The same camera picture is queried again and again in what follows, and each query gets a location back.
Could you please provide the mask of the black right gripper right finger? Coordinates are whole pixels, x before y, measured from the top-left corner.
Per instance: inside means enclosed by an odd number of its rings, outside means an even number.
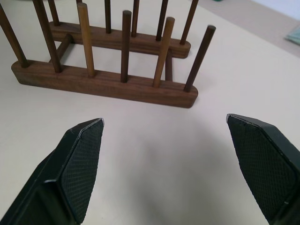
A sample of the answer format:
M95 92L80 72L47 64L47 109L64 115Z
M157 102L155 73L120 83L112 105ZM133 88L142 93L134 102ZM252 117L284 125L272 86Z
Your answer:
M242 175L270 225L300 223L300 152L274 125L228 114Z

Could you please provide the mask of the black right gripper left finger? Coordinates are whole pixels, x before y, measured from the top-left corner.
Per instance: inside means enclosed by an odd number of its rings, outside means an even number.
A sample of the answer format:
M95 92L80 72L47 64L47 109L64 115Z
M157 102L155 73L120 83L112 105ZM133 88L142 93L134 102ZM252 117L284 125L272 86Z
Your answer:
M37 165L0 223L82 224L96 181L103 130L102 118L67 130Z

